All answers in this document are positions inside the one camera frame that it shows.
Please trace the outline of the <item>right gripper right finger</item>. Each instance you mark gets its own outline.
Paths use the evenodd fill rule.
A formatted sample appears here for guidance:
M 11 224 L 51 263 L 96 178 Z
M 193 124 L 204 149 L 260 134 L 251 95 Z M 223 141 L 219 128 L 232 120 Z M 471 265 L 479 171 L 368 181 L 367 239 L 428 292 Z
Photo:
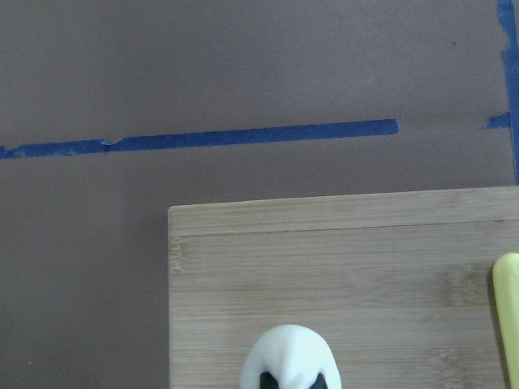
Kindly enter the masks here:
M 318 373 L 314 383 L 311 385 L 311 389 L 327 389 L 327 383 L 325 377 Z

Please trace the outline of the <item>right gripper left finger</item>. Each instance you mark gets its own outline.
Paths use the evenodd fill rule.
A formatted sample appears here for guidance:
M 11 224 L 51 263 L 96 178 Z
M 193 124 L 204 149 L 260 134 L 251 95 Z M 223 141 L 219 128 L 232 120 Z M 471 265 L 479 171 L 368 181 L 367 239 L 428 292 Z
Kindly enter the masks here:
M 279 389 L 278 381 L 268 371 L 259 376 L 259 384 L 260 389 Z

